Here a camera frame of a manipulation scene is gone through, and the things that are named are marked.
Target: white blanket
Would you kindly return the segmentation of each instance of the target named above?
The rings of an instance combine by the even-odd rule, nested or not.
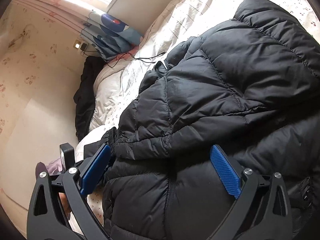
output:
[[[233,17],[243,0],[173,0],[149,28],[135,57],[153,57],[170,51],[190,36],[199,36],[218,23]],[[307,0],[271,0],[294,15],[303,27],[320,42],[320,22]],[[158,61],[166,55],[155,58]],[[99,141],[106,130],[118,127],[123,110],[138,95],[139,85],[153,63],[139,60],[120,60],[114,67],[105,66],[94,84],[96,109],[91,132],[76,148],[76,160],[83,159],[84,145]],[[102,193],[88,196],[89,206],[103,223]]]

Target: silver bolt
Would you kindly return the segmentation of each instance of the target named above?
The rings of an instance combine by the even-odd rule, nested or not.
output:
[[[78,169],[76,167],[72,167],[72,168],[69,169],[69,173],[70,174],[75,174],[77,172],[77,170]]]
[[[244,173],[247,174],[247,175],[251,175],[252,174],[252,170],[249,169],[249,168],[245,168],[244,169]]]
[[[275,177],[276,177],[277,179],[280,179],[280,178],[282,177],[282,175],[281,175],[281,173],[276,172],[276,173],[275,173]]]
[[[44,178],[45,176],[47,176],[47,173],[46,173],[45,171],[43,171],[43,172],[41,172],[41,173],[39,174],[39,177],[40,177],[40,178]]]

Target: bed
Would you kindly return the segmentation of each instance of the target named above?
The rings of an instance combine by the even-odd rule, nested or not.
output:
[[[118,127],[119,118],[129,103],[138,96],[139,85],[154,62],[166,58],[167,53],[190,36],[199,36],[209,28],[233,17],[243,0],[173,0],[147,30],[135,57],[163,56],[152,60],[133,60],[130,56],[113,60],[106,65],[94,83],[95,112],[90,133],[75,150],[76,161],[83,159],[84,145],[96,142],[112,128]],[[302,26],[320,42],[320,22],[307,0],[271,0],[294,15]],[[103,223],[102,192],[88,196],[87,201],[97,219]],[[71,214],[70,224],[81,232]]]

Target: black puffer jacket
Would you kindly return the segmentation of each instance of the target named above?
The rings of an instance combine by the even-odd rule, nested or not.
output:
[[[234,201],[209,160],[219,144],[244,167],[282,173],[295,234],[319,205],[320,45],[276,4],[244,0],[166,65],[121,115],[105,230],[114,240],[206,240]]]

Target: patterned curtain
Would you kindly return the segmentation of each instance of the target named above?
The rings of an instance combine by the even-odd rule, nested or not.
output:
[[[143,37],[106,13],[106,0],[13,0],[61,23],[91,44],[105,60],[138,46]]]

